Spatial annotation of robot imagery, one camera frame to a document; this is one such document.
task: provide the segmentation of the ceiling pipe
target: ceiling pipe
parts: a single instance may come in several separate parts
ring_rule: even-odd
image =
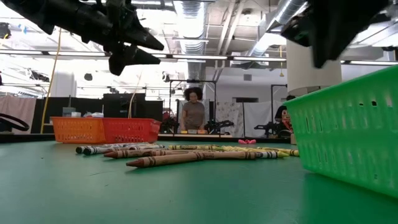
[[[228,31],[229,23],[231,22],[234,6],[235,6],[235,1],[232,0],[228,6],[228,15],[225,19],[223,30],[221,31],[221,37],[220,37],[220,41],[218,42],[217,51],[216,51],[215,55],[219,55],[221,52],[221,48],[224,43],[224,38],[225,38],[226,32]]]
[[[306,0],[281,0],[278,4],[278,8],[275,11],[267,13],[259,25],[259,30],[262,30],[263,34],[259,38],[253,47],[247,52],[248,57],[262,57],[266,50],[273,43],[272,35],[269,32],[281,25],[286,24],[296,13],[303,9],[307,4]],[[253,66],[251,63],[245,69],[249,69]]]
[[[229,6],[228,6],[228,15],[227,15],[227,17],[226,17],[226,19],[225,19],[225,22],[224,22],[224,25],[223,25],[223,30],[221,31],[221,37],[220,37],[220,40],[218,41],[218,46],[217,46],[215,55],[219,55],[220,52],[221,52],[221,48],[223,47],[223,43],[224,43],[224,40],[225,40],[225,36],[226,36],[226,33],[227,33],[227,31],[228,31],[228,28],[229,28],[229,23],[231,22],[231,19],[232,19],[232,14],[233,14],[233,11],[234,11],[235,4],[236,4],[235,0],[232,0],[232,1],[229,3]],[[216,78],[216,74],[217,74],[218,69],[219,69],[219,68],[218,68],[218,60],[217,60],[217,61],[215,62],[215,72],[214,72],[214,74],[213,74],[213,81],[214,81],[215,78]]]
[[[205,23],[207,3],[196,1],[174,1],[175,11],[178,17],[180,37],[203,39],[205,37]],[[180,42],[183,54],[203,55],[205,42],[188,40]],[[204,80],[205,64],[188,62],[188,79]]]
[[[242,11],[243,11],[244,3],[245,3],[245,1],[243,1],[243,0],[240,0],[240,1],[239,1],[239,6],[238,6],[238,9],[236,10],[236,14],[235,14],[234,21],[233,21],[233,23],[232,23],[232,25],[231,25],[231,28],[230,28],[230,30],[229,30],[228,38],[227,38],[227,40],[226,40],[226,43],[225,43],[225,46],[224,46],[222,55],[225,55],[226,52],[228,51],[228,47],[229,47],[229,45],[230,45],[230,43],[231,43],[232,36],[233,36],[234,33],[235,33],[236,26],[238,25],[239,18],[241,17],[241,14],[242,14]]]

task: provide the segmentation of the woman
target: woman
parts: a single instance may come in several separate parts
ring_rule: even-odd
[[[182,107],[181,130],[203,130],[205,128],[205,106],[198,100],[203,98],[199,87],[187,88],[184,97],[188,101]]]

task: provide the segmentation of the curly hair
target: curly hair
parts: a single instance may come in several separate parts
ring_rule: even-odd
[[[189,94],[191,93],[196,93],[198,96],[198,100],[202,100],[203,99],[203,91],[201,90],[201,88],[199,87],[191,87],[191,88],[187,88],[184,91],[184,97],[187,101],[189,101]]]

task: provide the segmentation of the crayon wrapper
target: crayon wrapper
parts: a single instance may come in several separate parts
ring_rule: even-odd
[[[218,146],[192,145],[192,146],[169,146],[171,150],[219,150]]]

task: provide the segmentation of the yellow cable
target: yellow cable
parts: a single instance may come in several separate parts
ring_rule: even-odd
[[[4,38],[2,39],[2,42],[1,42],[1,44],[0,44],[0,49],[2,48],[2,45],[5,43],[7,37],[8,37],[8,34],[6,34],[6,35],[4,36]]]
[[[138,86],[139,86],[139,81],[141,80],[142,71],[144,71],[144,67],[141,69],[141,73],[139,74],[139,78],[138,78],[138,83],[137,83],[136,89],[134,90],[134,93],[132,94],[132,97],[131,97],[131,99],[130,99],[130,106],[129,106],[128,118],[131,118],[131,105],[132,105],[132,100],[134,99],[134,96],[136,95],[136,92],[137,92],[137,89],[138,89]]]
[[[61,31],[62,31],[62,29],[60,28],[60,34],[58,36],[57,54],[55,55],[54,66],[52,68],[52,74],[51,74],[49,90],[47,91],[47,97],[45,98],[43,116],[42,116],[42,126],[41,126],[41,129],[40,129],[40,134],[43,134],[45,111],[47,110],[47,103],[49,103],[49,96],[50,96],[52,82],[54,80],[55,67],[57,66],[58,54],[60,53],[60,49],[61,49]]]

